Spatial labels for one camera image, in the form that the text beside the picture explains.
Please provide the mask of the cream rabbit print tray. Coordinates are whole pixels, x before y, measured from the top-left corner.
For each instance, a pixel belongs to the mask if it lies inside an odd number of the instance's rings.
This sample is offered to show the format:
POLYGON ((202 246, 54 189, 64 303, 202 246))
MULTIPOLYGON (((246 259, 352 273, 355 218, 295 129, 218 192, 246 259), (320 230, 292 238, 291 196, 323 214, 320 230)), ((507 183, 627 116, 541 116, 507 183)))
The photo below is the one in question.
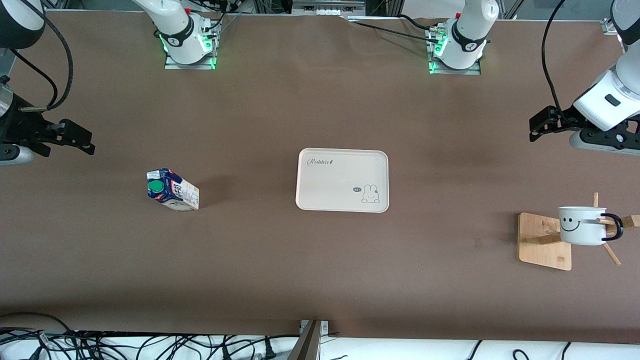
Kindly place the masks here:
POLYGON ((380 150, 304 148, 295 204, 301 210, 382 214, 389 208, 389 160, 380 150))

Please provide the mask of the wooden mug tree stand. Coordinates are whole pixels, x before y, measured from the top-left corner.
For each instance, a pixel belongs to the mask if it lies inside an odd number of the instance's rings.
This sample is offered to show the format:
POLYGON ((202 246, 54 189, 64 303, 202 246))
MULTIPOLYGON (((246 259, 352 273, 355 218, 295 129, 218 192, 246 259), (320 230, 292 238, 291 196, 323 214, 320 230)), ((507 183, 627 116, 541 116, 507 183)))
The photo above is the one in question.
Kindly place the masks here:
MULTIPOLYGON (((591 207, 601 207, 598 193, 593 194, 591 207)), ((640 214, 618 217, 622 219, 624 232, 626 230, 640 229, 640 214)), ((560 236, 560 230, 559 211, 556 218, 521 212, 518 215, 517 226, 518 259, 526 264, 539 265, 558 271, 571 271, 572 247, 587 245, 564 242, 560 236)), ((616 265, 621 265, 618 256, 615 255, 610 246, 610 243, 614 241, 609 241, 599 246, 587 247, 604 248, 610 259, 616 265)))

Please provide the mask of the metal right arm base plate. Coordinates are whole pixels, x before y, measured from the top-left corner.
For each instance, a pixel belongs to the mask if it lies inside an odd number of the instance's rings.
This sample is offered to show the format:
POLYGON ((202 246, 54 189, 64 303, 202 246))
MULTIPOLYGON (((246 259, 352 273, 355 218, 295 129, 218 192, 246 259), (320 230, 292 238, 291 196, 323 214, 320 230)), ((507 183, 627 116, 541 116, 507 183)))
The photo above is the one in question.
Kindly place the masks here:
POLYGON ((191 64, 181 64, 176 62, 170 55, 165 51, 166 59, 164 68, 165 69, 187 69, 187 70, 215 70, 217 67, 217 51, 212 51, 211 53, 206 54, 202 59, 195 63, 191 64))

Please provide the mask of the white smiley face mug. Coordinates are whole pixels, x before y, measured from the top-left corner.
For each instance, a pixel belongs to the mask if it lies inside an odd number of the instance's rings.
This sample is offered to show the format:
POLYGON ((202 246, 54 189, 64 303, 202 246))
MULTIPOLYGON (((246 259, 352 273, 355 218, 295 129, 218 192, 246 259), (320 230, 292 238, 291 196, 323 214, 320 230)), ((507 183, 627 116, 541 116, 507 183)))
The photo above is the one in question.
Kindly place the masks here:
POLYGON ((624 234, 622 219, 605 207, 558 207, 560 237, 563 242, 581 246, 601 246, 624 234))

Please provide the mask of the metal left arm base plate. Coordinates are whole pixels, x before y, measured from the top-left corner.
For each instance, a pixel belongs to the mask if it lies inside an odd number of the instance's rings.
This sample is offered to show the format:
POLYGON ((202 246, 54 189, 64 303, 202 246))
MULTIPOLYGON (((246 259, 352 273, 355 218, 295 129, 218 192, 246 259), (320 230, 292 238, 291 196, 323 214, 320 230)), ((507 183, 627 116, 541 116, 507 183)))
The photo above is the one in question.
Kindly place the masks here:
POLYGON ((429 73, 432 75, 466 75, 479 76, 482 74, 480 61, 477 60, 471 67, 465 69, 455 69, 441 61, 439 58, 429 60, 429 73))

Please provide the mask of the metal post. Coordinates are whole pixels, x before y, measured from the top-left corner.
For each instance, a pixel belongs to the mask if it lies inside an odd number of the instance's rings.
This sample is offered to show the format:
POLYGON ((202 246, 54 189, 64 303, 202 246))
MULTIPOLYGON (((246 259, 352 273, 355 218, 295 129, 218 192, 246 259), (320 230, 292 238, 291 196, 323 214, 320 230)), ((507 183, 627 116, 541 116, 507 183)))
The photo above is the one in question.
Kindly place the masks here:
POLYGON ((286 360, 319 360, 322 331, 321 320, 307 321, 286 360))

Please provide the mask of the blue white milk carton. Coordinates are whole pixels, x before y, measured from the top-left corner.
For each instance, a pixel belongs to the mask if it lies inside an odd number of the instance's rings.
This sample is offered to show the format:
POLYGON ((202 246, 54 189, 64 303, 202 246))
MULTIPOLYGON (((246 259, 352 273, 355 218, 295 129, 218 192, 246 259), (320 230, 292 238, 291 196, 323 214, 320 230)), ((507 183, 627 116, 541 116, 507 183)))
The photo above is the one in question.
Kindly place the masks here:
POLYGON ((165 207, 178 211, 200 208, 200 190, 169 168, 146 173, 147 196, 165 207))

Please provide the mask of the grey power strip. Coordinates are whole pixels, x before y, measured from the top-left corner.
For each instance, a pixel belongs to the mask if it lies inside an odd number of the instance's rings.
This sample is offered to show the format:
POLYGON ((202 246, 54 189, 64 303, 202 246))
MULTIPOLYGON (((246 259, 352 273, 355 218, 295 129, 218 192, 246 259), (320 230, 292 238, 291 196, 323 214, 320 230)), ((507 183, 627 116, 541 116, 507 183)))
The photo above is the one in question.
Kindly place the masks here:
POLYGON ((295 16, 366 16, 365 0, 292 0, 295 16))

